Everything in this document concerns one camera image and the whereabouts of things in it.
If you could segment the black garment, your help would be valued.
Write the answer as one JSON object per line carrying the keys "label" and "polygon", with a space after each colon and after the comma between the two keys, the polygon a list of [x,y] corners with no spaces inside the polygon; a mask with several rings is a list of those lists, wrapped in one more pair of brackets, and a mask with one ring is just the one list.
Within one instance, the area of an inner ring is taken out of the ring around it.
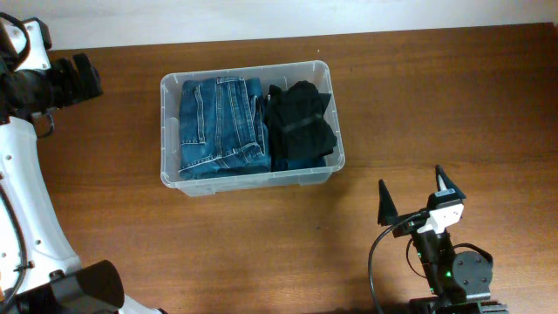
{"label": "black garment", "polygon": [[306,160],[333,153],[337,145],[334,135],[308,132],[280,133],[269,135],[272,155],[281,160]]}

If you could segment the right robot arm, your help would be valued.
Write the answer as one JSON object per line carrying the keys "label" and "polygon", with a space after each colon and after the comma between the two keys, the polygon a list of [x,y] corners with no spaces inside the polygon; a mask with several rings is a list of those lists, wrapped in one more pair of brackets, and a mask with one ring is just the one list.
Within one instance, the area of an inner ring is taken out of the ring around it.
{"label": "right robot arm", "polygon": [[468,243],[452,243],[447,228],[460,221],[466,195],[448,177],[443,167],[435,167],[437,190],[426,206],[400,215],[385,182],[378,182],[378,224],[385,230],[371,245],[367,270],[372,300],[379,313],[384,310],[374,286],[373,255],[388,235],[409,236],[406,250],[417,250],[430,287],[431,297],[413,298],[405,304],[406,313],[488,314],[508,313],[508,306],[491,298],[493,256]]}

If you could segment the teal blue garment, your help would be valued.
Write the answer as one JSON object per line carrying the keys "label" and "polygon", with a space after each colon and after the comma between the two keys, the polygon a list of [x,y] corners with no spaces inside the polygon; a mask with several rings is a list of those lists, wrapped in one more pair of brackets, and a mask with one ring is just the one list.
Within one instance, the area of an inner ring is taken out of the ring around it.
{"label": "teal blue garment", "polygon": [[316,157],[306,160],[273,160],[271,164],[271,169],[273,172],[299,170],[314,167],[326,167],[325,158]]}

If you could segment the dark navy garment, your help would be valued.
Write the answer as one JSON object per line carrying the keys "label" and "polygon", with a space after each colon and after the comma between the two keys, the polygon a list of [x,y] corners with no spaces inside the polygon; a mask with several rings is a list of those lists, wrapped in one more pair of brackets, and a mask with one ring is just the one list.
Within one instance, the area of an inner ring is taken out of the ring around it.
{"label": "dark navy garment", "polygon": [[337,138],[325,120],[331,98],[331,94],[319,92],[307,80],[298,81],[287,90],[271,85],[264,113],[269,135],[272,132],[308,132]]}

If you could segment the dark blue jeans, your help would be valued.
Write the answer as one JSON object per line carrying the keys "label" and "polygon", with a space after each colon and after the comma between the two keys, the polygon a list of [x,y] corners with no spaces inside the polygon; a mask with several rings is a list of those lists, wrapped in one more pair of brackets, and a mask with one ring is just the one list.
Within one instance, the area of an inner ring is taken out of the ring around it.
{"label": "dark blue jeans", "polygon": [[267,173],[269,133],[258,78],[188,80],[179,110],[183,180]]}

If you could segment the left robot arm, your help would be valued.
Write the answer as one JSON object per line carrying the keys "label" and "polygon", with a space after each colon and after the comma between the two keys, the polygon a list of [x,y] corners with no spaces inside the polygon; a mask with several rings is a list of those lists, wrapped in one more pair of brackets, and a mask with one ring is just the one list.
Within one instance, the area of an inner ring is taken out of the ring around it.
{"label": "left robot arm", "polygon": [[37,154],[37,116],[101,95],[85,54],[1,74],[1,311],[149,313],[113,263],[84,267],[65,237]]}

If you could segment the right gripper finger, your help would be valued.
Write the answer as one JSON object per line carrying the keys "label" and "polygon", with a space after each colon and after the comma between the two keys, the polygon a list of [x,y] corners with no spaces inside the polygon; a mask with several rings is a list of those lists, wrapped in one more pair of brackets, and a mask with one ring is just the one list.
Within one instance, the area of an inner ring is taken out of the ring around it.
{"label": "right gripper finger", "polygon": [[391,226],[398,222],[398,211],[383,180],[378,181],[378,224]]}
{"label": "right gripper finger", "polygon": [[435,177],[437,182],[437,189],[439,192],[452,190],[461,200],[466,199],[466,195],[449,178],[441,165],[435,166]]}

